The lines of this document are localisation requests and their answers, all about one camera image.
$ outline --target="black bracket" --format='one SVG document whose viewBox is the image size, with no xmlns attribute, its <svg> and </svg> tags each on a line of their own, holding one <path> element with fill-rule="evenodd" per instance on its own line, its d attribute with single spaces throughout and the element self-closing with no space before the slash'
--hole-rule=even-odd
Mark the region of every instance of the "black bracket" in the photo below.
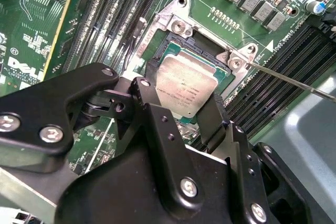
<svg viewBox="0 0 336 224">
<path fill-rule="evenodd" d="M 14 116 L 19 126 L 0 132 L 0 165 L 40 173 L 58 170 L 72 148 L 72 129 L 85 101 L 117 82 L 115 71 L 93 63 L 2 97 L 0 115 Z M 61 131 L 56 133 L 63 134 L 60 141 L 41 139 L 47 126 Z"/>
</svg>

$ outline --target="hole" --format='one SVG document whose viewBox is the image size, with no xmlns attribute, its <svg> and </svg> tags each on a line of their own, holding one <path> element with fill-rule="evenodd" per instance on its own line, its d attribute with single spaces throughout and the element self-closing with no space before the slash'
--hole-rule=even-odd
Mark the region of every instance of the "hole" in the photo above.
<svg viewBox="0 0 336 224">
<path fill-rule="evenodd" d="M 175 136 L 174 136 L 172 133 L 169 133 L 169 135 L 168 135 L 168 139 L 169 139 L 170 141 L 173 141 L 173 140 L 175 139 Z"/>
<path fill-rule="evenodd" d="M 28 219 L 28 215 L 22 213 L 22 212 L 19 212 L 17 214 L 17 216 L 15 217 L 16 220 L 27 220 Z"/>
<path fill-rule="evenodd" d="M 69 121 L 71 121 L 72 118 L 73 118 L 73 113 L 69 113 L 69 114 L 68 114 L 68 117 L 69 117 Z"/>
<path fill-rule="evenodd" d="M 112 70 L 109 69 L 109 68 L 104 68 L 101 70 L 104 74 L 106 74 L 107 76 L 112 76 L 113 73 L 112 73 Z"/>
<path fill-rule="evenodd" d="M 297 7 L 293 8 L 293 10 L 289 13 L 289 16 L 296 17 L 299 14 L 299 10 Z"/>
<path fill-rule="evenodd" d="M 256 47 L 255 46 L 249 46 L 247 48 L 247 53 L 248 54 L 254 54 L 256 52 Z"/>
<path fill-rule="evenodd" d="M 125 109 L 125 105 L 121 102 L 118 102 L 115 106 L 114 109 L 116 110 L 117 113 L 120 113 Z"/>
<path fill-rule="evenodd" d="M 187 0 L 178 0 L 179 7 L 183 8 L 187 5 Z"/>
<path fill-rule="evenodd" d="M 255 172 L 254 172 L 254 170 L 252 170 L 251 168 L 248 169 L 248 173 L 250 173 L 252 176 L 256 175 Z"/>
<path fill-rule="evenodd" d="M 147 81 L 147 80 L 145 80 L 145 79 L 142 79 L 141 81 L 140 81 L 140 83 L 142 84 L 142 85 L 144 85 L 144 86 L 146 86 L 146 87 L 149 87 L 151 84 L 149 83 L 149 81 Z"/>
</svg>

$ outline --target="silver screw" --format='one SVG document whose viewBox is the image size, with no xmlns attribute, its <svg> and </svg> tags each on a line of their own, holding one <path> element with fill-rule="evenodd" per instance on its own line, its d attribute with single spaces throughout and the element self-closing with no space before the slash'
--hole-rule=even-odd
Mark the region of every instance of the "silver screw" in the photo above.
<svg viewBox="0 0 336 224">
<path fill-rule="evenodd" d="M 244 133 L 243 129 L 241 127 L 239 127 L 238 125 L 236 126 L 237 131 Z"/>
<path fill-rule="evenodd" d="M 63 138 L 63 131 L 54 126 L 47 126 L 40 131 L 40 138 L 47 143 L 57 143 Z"/>
<path fill-rule="evenodd" d="M 271 148 L 270 148 L 269 146 L 265 145 L 265 146 L 264 146 L 264 149 L 265 149 L 266 152 L 268 152 L 269 154 L 272 153 L 272 150 L 271 150 Z"/>
<path fill-rule="evenodd" d="M 181 180 L 182 192 L 188 197 L 195 197 L 197 195 L 197 187 L 194 182 L 188 178 L 183 178 Z"/>
<path fill-rule="evenodd" d="M 11 132 L 19 128 L 20 120 L 13 115 L 0 116 L 0 132 Z"/>
<path fill-rule="evenodd" d="M 175 20 L 172 23 L 172 30 L 173 30 L 173 33 L 175 33 L 175 34 L 182 34 L 182 33 L 184 33 L 185 23 L 183 23 L 183 22 L 181 22 L 179 20 Z"/>
<path fill-rule="evenodd" d="M 147 80 L 141 80 L 140 81 L 142 85 L 146 86 L 146 87 L 149 87 L 151 84 L 147 81 Z"/>
<path fill-rule="evenodd" d="M 262 222 L 262 223 L 265 223 L 267 218 L 266 218 L 266 214 L 265 214 L 265 211 L 263 210 L 263 208 L 261 206 L 259 206 L 258 204 L 256 203 L 253 203 L 251 205 L 251 210 L 252 210 L 252 213 L 254 215 L 254 217 Z"/>
<path fill-rule="evenodd" d="M 101 70 L 104 74 L 106 74 L 107 76 L 112 76 L 113 72 L 111 71 L 111 69 L 109 68 L 104 68 Z"/>
</svg>

